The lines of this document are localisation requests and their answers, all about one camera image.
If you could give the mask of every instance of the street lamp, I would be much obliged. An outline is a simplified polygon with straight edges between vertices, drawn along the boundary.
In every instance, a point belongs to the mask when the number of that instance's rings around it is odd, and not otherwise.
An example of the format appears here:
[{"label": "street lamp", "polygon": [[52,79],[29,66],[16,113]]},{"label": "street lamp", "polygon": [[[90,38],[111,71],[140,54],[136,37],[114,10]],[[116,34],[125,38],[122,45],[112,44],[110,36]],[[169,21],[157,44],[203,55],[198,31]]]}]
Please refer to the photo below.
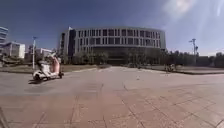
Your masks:
[{"label": "street lamp", "polygon": [[37,37],[33,37],[33,69],[35,69],[35,47]]},{"label": "street lamp", "polygon": [[198,46],[195,45],[195,41],[196,41],[196,39],[193,38],[193,39],[190,40],[189,42],[192,42],[192,43],[193,43],[193,47],[194,47],[194,64],[196,65]]}]

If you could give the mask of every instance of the blue sky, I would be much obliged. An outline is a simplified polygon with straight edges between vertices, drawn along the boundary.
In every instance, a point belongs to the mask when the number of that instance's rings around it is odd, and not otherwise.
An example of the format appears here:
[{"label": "blue sky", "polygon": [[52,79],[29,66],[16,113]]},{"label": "blue sky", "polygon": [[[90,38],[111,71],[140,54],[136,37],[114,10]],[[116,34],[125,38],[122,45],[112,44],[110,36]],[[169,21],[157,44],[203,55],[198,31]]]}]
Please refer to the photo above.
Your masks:
[{"label": "blue sky", "polygon": [[0,26],[9,40],[55,48],[68,28],[134,26],[163,29],[168,50],[201,55],[224,50],[224,0],[0,0]]}]

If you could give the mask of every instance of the ground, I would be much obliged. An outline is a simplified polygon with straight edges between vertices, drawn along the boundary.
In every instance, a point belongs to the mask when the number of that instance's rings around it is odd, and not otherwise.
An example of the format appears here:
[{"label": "ground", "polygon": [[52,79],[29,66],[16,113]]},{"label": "ground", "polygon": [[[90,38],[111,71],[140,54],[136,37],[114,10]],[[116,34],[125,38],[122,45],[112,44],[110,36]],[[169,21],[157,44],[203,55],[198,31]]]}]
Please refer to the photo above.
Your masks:
[{"label": "ground", "polygon": [[29,84],[0,73],[0,106],[10,128],[223,128],[223,78],[111,67]]}]

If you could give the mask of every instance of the low building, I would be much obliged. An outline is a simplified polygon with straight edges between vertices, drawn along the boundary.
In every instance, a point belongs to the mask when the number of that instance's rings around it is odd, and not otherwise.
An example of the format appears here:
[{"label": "low building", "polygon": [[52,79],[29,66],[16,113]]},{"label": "low building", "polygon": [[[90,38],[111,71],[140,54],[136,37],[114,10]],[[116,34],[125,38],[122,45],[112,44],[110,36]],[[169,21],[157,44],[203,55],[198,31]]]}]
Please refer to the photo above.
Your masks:
[{"label": "low building", "polygon": [[2,52],[8,56],[24,59],[25,57],[25,44],[16,42],[9,42],[2,44]]},{"label": "low building", "polygon": [[44,48],[38,48],[36,49],[36,54],[40,55],[42,57],[48,56],[50,53],[52,53],[52,50],[44,49]]}]

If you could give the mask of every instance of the scooter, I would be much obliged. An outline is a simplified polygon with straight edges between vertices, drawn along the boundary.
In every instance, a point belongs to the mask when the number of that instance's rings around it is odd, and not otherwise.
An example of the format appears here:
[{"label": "scooter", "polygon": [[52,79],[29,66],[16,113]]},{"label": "scooter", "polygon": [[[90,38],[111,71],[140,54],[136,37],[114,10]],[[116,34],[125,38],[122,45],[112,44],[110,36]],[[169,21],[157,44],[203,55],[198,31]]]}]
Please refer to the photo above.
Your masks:
[{"label": "scooter", "polygon": [[60,62],[56,57],[54,57],[54,54],[50,55],[50,57],[52,58],[54,63],[53,65],[54,71],[53,72],[50,71],[50,65],[46,61],[38,61],[37,62],[38,70],[33,72],[34,81],[42,81],[44,79],[50,80],[56,78],[57,76],[59,76],[59,78],[62,79],[64,73],[61,72]]}]

